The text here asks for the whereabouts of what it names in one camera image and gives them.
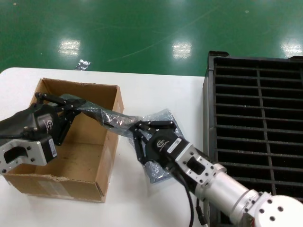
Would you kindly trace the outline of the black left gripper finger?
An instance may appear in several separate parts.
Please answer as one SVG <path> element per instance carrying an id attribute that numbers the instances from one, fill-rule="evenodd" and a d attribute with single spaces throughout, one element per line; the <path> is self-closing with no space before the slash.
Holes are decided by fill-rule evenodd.
<path id="1" fill-rule="evenodd" d="M 68 110 L 65 112 L 62 112 L 59 115 L 59 132 L 58 135 L 54 138 L 55 145 L 61 146 L 70 127 L 72 122 L 74 121 L 74 118 L 80 114 L 80 110 Z"/>
<path id="2" fill-rule="evenodd" d="M 37 104 L 43 104 L 44 101 L 54 103 L 55 106 L 53 106 L 53 108 L 56 112 L 75 110 L 86 103 L 86 100 L 84 99 L 64 99 L 55 95 L 41 92 L 36 92 L 35 97 Z"/>

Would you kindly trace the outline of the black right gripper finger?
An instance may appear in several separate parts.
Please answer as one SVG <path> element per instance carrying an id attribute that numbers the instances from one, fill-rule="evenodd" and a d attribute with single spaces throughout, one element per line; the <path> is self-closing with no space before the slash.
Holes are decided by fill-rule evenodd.
<path id="1" fill-rule="evenodd" d="M 131 127 L 131 133 L 134 139 L 148 140 L 147 135 L 153 136 L 161 130 L 170 130 L 172 132 L 177 128 L 173 121 L 138 121 Z"/>
<path id="2" fill-rule="evenodd" d="M 137 159 L 142 164 L 148 161 L 144 154 L 144 145 L 148 142 L 147 138 L 140 131 L 133 131 L 134 148 L 136 151 Z"/>

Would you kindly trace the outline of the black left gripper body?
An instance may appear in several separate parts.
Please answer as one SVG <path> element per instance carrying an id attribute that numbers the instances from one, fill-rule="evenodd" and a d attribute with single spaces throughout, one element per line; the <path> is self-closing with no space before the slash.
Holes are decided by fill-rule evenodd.
<path id="1" fill-rule="evenodd" d="M 58 115 L 47 104 L 32 104 L 0 122 L 0 138 L 5 140 L 39 140 L 59 126 Z"/>

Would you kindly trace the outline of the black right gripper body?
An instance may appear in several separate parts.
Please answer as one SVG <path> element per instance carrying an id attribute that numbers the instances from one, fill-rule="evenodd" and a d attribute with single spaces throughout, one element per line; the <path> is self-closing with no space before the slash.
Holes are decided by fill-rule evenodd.
<path id="1" fill-rule="evenodd" d="M 145 145 L 144 163 L 155 162 L 169 172 L 180 172 L 174 150 L 182 144 L 182 137 L 172 129 L 156 129 Z"/>

